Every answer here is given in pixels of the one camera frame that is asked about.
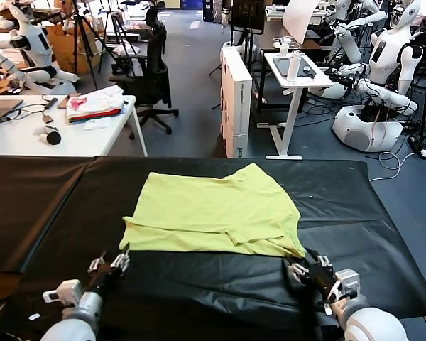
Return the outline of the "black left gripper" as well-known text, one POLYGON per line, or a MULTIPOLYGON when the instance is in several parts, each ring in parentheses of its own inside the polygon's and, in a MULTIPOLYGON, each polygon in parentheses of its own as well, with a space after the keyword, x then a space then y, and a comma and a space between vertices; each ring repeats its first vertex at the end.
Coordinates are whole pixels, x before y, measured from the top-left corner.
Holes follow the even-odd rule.
POLYGON ((106 293, 110 287, 125 273, 129 266, 130 243, 128 242, 121 252, 112 261, 111 265, 102 265, 105 263, 103 251, 100 256, 94 258, 88 268, 88 273, 92 274, 91 279, 86 287, 86 291, 95 293, 106 293))

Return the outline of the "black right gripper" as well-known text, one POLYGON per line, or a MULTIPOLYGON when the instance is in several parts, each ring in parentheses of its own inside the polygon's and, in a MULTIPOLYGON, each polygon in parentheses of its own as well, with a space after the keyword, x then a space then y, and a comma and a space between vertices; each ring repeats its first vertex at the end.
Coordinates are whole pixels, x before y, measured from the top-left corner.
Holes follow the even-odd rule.
POLYGON ((334 294, 331 294, 331 290, 337 280, 333 275, 329 257, 310 248, 306 248, 306 252, 307 268, 298 261, 286 258, 284 262, 287 272, 299 283, 317 289, 324 302, 332 302, 334 294))

